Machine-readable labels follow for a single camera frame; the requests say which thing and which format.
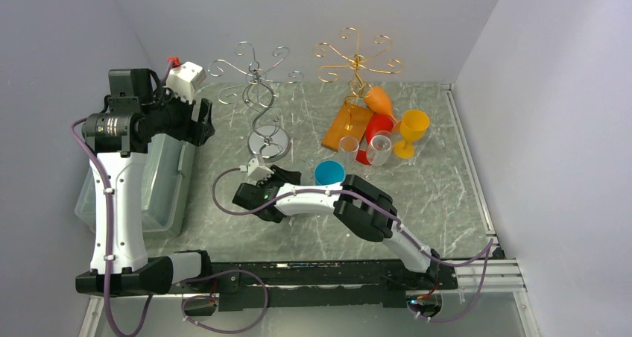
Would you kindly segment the red plastic wine glass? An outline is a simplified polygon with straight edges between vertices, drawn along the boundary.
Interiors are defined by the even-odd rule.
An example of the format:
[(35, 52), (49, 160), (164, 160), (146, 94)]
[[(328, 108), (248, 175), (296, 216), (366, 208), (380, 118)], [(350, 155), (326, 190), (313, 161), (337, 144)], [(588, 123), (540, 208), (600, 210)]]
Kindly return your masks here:
[(370, 119), (367, 128), (364, 133), (364, 138), (367, 143), (367, 147), (365, 150), (359, 150), (356, 160), (364, 165), (369, 165), (370, 162), (367, 158), (367, 150), (369, 148), (369, 144), (372, 138), (381, 130), (386, 130), (391, 132), (394, 127), (394, 123), (391, 120), (390, 116), (374, 114)]

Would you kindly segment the blue plastic wine glass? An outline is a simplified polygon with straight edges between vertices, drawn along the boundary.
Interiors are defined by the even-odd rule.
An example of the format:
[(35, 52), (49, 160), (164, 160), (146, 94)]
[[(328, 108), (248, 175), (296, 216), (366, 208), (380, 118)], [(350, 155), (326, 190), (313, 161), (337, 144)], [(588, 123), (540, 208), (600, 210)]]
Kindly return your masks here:
[(339, 162), (325, 160), (315, 167), (314, 177), (317, 185), (329, 185), (343, 181), (346, 172)]

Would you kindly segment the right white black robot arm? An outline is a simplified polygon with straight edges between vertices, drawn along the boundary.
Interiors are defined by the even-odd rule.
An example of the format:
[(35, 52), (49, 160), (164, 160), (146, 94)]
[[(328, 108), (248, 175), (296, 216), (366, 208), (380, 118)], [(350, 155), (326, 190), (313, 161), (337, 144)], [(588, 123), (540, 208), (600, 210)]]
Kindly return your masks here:
[(386, 246), (411, 272), (417, 287), (427, 289), (438, 281), (440, 271), (433, 259), (439, 255), (404, 225), (389, 194), (354, 174), (320, 186), (302, 186), (302, 177), (273, 165), (257, 183), (241, 183), (232, 203), (246, 215), (274, 223), (293, 215), (333, 215), (360, 239)]

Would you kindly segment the clear patterned wine glass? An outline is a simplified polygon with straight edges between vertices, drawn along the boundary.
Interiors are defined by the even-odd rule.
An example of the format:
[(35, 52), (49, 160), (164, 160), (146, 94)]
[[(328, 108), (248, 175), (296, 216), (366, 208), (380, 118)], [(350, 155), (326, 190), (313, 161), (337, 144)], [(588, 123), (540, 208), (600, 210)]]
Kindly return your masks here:
[(393, 142), (392, 133), (388, 130), (379, 130), (370, 140), (366, 156), (372, 166), (383, 166), (391, 156)]

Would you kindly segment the clear plastic storage box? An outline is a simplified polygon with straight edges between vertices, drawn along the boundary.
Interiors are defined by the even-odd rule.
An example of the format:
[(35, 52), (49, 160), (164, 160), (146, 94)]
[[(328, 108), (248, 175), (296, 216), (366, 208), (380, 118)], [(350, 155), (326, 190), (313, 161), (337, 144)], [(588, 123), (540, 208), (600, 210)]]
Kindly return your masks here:
[(166, 134), (148, 145), (141, 189), (144, 236), (181, 234), (196, 147)]

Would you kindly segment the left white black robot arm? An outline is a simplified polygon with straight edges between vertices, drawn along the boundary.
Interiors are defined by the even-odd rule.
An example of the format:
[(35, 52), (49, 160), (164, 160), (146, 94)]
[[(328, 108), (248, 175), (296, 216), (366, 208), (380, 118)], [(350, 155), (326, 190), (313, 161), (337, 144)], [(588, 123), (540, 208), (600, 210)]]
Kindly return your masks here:
[(142, 176), (152, 138), (165, 134), (202, 146), (215, 130), (212, 103), (196, 99), (205, 71), (187, 62), (161, 80), (151, 69), (112, 69), (105, 110), (80, 122), (75, 134), (95, 182), (95, 244), (76, 290), (95, 296), (163, 295), (185, 282), (195, 292), (214, 282), (206, 251), (149, 257), (142, 228)]

